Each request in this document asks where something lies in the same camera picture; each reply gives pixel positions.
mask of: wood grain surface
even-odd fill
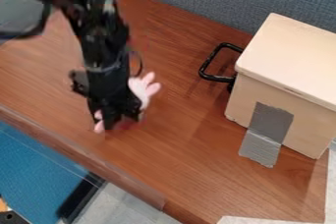
[[[246,130],[223,115],[225,85],[197,75],[218,43],[245,47],[252,36],[154,0],[119,4],[145,69],[163,85],[140,124],[92,132],[67,79],[81,64],[79,45],[59,13],[43,36],[0,47],[1,116],[117,185],[152,194],[156,205],[164,199],[163,210],[183,223],[223,215],[321,222],[328,153],[314,161],[283,147],[273,169],[240,157]],[[232,74],[237,57],[221,53],[209,72]]]

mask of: black handle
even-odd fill
[[[220,83],[232,83],[235,80],[236,77],[215,76],[215,75],[209,75],[205,72],[209,64],[212,62],[212,60],[216,57],[216,55],[222,48],[229,48],[238,53],[243,53],[244,51],[243,48],[233,45],[231,43],[227,43],[227,42],[220,43],[213,50],[213,52],[209,55],[209,57],[205,60],[205,62],[200,66],[198,74],[201,78],[209,80],[209,81],[220,82]]]

